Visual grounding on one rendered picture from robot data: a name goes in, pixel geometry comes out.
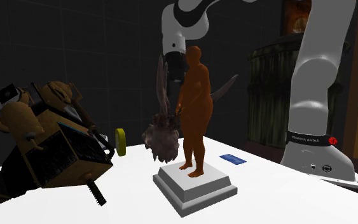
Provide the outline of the brown horned animal skull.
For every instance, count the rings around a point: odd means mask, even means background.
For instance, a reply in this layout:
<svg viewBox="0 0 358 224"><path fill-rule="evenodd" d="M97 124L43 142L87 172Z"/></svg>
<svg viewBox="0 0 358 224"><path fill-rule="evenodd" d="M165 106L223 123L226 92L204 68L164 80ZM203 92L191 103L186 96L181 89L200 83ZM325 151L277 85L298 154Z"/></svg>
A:
<svg viewBox="0 0 358 224"><path fill-rule="evenodd" d="M194 65L184 78L177 103L178 111L170 112L167 97L168 65L160 57L156 72L156 94L160 104L159 113L142 134L145 147L152 149L153 158L161 162L175 160L179 149L179 130L184 131L184 139L194 143L202 137L212 116L214 103L233 85L234 75L214 93L210 91L209 71L202 64Z"/></svg>

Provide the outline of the yellow tape roll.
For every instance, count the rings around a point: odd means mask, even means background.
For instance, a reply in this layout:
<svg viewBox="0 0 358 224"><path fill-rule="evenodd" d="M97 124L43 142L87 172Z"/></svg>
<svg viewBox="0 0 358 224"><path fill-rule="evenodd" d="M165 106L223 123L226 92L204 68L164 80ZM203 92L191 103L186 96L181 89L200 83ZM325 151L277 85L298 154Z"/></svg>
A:
<svg viewBox="0 0 358 224"><path fill-rule="evenodd" d="M116 152L122 157L126 155L126 137L123 129L115 129Z"/></svg>

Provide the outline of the dark green round cabinet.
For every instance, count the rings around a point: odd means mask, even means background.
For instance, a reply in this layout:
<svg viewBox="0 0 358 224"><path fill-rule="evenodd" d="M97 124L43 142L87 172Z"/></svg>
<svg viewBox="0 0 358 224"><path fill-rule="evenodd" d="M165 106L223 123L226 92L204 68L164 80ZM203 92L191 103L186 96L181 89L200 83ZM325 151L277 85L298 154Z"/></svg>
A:
<svg viewBox="0 0 358 224"><path fill-rule="evenodd" d="M248 140L284 149L291 79L303 33L280 36L248 56Z"/></svg>

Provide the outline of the blue flat card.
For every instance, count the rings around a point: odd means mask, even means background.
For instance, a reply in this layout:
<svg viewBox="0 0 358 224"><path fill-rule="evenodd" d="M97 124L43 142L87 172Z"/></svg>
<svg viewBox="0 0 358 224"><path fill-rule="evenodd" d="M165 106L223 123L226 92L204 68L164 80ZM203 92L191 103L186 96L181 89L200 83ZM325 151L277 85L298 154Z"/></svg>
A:
<svg viewBox="0 0 358 224"><path fill-rule="evenodd" d="M234 155L231 155L231 154L225 154L225 155L221 155L220 158L228 161L228 162L231 162L235 165L240 165L240 164L244 164L246 163L247 161L246 160L243 160L241 158L238 158Z"/></svg>

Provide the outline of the brown and black boxy machine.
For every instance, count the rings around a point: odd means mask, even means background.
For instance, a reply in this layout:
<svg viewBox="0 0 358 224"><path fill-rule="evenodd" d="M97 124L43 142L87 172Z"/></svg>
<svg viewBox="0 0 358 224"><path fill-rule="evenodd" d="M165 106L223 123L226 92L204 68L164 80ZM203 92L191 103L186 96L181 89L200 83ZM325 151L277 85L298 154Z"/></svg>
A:
<svg viewBox="0 0 358 224"><path fill-rule="evenodd" d="M115 149L73 95L73 83L0 90L0 131L15 147L0 170L0 204L37 188L86 185L98 205L106 200L95 180L112 168Z"/></svg>

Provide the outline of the brown human figure on pedestal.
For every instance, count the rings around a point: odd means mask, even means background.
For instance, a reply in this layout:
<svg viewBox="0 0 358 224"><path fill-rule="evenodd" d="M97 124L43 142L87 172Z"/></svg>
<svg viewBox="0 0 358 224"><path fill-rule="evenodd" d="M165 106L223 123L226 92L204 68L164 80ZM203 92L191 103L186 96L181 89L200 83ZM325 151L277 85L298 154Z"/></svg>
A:
<svg viewBox="0 0 358 224"><path fill-rule="evenodd" d="M185 217L237 194L229 175L204 163L203 135L212 116L214 101L227 92L236 77L215 93L210 92L209 70L200 62L201 49L190 46L185 59L189 69L184 75L175 114L181 119L183 165L160 168L153 181L172 204L179 216Z"/></svg>

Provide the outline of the dark framed wall picture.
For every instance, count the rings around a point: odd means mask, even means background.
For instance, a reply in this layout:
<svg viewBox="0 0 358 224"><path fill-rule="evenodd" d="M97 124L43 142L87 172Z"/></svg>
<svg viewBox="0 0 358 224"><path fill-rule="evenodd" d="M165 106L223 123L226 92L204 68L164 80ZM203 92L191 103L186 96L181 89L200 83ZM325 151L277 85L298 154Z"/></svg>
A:
<svg viewBox="0 0 358 224"><path fill-rule="evenodd" d="M311 0L283 0L282 35L304 32L311 7Z"/></svg>

